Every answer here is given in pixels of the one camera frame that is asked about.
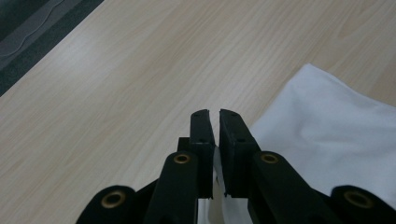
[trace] white cloth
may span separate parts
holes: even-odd
[[[250,131],[311,188],[352,185],[396,208],[396,107],[306,64]]]

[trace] black plastic part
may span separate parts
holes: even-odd
[[[215,136],[210,123],[209,110],[199,110],[191,115],[190,152],[199,160],[198,185],[200,198],[213,198],[213,156]]]
[[[256,153],[252,174],[277,223],[343,223],[279,154]]]
[[[126,224],[137,216],[134,190],[112,186],[97,193],[78,218],[77,224]]]
[[[145,224],[191,224],[197,221],[198,158],[179,151],[167,157],[151,197]]]
[[[341,186],[332,190],[334,210],[348,223],[396,223],[396,211],[367,190]]]
[[[251,160],[260,148],[241,116],[230,110],[220,110],[219,150],[225,194],[247,198]]]

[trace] wooden table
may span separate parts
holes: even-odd
[[[251,125],[305,63],[396,105],[395,36],[393,0],[105,1],[0,98],[0,222],[74,223],[142,188],[192,112]]]

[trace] light wood grain surface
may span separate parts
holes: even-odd
[[[105,1],[0,98],[0,223],[144,187],[191,113],[251,125],[305,63],[396,105],[395,36],[394,0]]]

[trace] white towel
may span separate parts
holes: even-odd
[[[352,185],[396,208],[396,107],[306,64],[250,131],[311,188],[330,195],[336,186]],[[246,206],[224,201],[226,223],[251,223]]]

